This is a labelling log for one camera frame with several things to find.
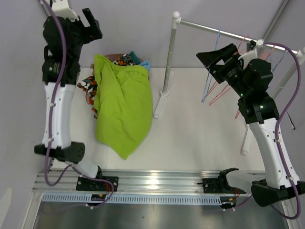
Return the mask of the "orange grey camouflage shorts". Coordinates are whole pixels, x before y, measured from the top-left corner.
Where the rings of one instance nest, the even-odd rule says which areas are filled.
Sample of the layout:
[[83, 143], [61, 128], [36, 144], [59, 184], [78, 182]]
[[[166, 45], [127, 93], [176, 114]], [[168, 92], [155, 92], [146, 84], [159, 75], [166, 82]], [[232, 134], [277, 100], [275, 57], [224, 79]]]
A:
[[97, 82], [95, 80], [95, 71], [94, 64], [91, 65], [92, 73], [89, 77], [83, 79], [80, 83], [77, 84], [83, 92], [86, 93], [85, 99], [87, 104], [90, 106], [93, 111], [94, 118], [97, 119], [98, 111], [94, 108], [95, 96], [97, 94]]

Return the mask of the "teal green shorts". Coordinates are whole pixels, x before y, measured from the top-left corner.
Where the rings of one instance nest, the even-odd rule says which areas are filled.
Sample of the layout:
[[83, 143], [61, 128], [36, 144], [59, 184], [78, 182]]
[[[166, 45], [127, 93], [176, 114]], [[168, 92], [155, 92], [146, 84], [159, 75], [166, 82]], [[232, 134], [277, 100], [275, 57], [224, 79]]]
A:
[[133, 63], [135, 65], [139, 65], [142, 61], [140, 60], [140, 58], [135, 54], [134, 51], [129, 53], [129, 56], [131, 57], [131, 59], [133, 60]]

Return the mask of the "light blue shorts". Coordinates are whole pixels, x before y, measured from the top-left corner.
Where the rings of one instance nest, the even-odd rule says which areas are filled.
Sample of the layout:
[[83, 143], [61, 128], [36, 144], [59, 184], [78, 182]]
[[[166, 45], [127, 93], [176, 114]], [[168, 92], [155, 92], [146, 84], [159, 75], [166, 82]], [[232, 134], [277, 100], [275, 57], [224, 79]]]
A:
[[143, 61], [139, 65], [144, 67], [148, 72], [151, 69], [151, 62], [150, 61]]

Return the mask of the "lime green shorts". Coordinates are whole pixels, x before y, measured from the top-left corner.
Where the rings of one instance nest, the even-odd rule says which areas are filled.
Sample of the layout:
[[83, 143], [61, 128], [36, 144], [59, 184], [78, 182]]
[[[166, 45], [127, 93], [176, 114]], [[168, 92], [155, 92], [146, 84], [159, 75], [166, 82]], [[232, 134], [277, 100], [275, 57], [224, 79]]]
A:
[[94, 58], [97, 92], [96, 139], [126, 160], [148, 135], [153, 99], [148, 70], [140, 65], [119, 66], [105, 56]]

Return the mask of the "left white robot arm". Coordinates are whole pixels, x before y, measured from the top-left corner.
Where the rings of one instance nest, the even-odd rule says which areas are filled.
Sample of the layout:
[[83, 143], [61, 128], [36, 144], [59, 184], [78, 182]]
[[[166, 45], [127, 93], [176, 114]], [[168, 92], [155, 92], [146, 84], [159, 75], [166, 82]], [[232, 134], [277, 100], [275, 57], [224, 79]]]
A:
[[85, 145], [73, 142], [70, 134], [71, 104], [80, 74], [79, 58], [83, 45], [102, 38], [98, 21], [88, 8], [82, 9], [89, 25], [80, 17], [70, 19], [54, 13], [45, 21], [42, 80], [46, 93], [46, 124], [42, 143], [34, 152], [73, 166], [87, 176], [87, 186], [100, 190], [103, 186], [101, 169], [84, 157]]

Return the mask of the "light blue hanger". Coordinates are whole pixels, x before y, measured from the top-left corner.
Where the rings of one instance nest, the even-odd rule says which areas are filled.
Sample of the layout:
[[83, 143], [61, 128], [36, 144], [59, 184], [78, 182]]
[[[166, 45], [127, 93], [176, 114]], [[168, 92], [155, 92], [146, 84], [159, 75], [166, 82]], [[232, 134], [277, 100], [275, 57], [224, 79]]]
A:
[[286, 55], [287, 51], [284, 51], [282, 57], [278, 60], [278, 62], [273, 65], [272, 63], [272, 59], [270, 59], [270, 63], [271, 63], [271, 67], [272, 67], [272, 72], [274, 73], [275, 70], [277, 69], [277, 67], [279, 66], [279, 64], [282, 62], [282, 60], [284, 59], [285, 55]]
[[[214, 50], [217, 49], [219, 37], [220, 37], [220, 30], [218, 30], [218, 33], [217, 33], [217, 36], [216, 36], [216, 42], [215, 42]], [[208, 91], [209, 91], [209, 88], [210, 88], [210, 85], [211, 85], [211, 81], [212, 81], [212, 76], [210, 75], [210, 72], [208, 71], [207, 79], [206, 79], [206, 82], [205, 82], [205, 87], [204, 87], [204, 90], [203, 90], [203, 96], [202, 96], [202, 100], [201, 100], [202, 103], [204, 103], [205, 100], [206, 100], [206, 97], [207, 97], [207, 94], [208, 94]]]

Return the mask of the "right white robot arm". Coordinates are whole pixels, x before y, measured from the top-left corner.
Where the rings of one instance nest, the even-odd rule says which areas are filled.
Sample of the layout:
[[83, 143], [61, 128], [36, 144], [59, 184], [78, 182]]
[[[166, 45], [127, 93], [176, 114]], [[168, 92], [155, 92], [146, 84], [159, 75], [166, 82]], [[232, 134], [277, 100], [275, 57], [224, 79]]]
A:
[[249, 192], [261, 207], [299, 198], [305, 183], [285, 148], [280, 129], [284, 115], [267, 92], [273, 79], [270, 63], [258, 58], [255, 50], [241, 55], [234, 44], [196, 56], [218, 83], [227, 82], [238, 94], [239, 111], [256, 139], [265, 168], [265, 178], [257, 181], [237, 168], [223, 170], [218, 188], [225, 193], [234, 187]]

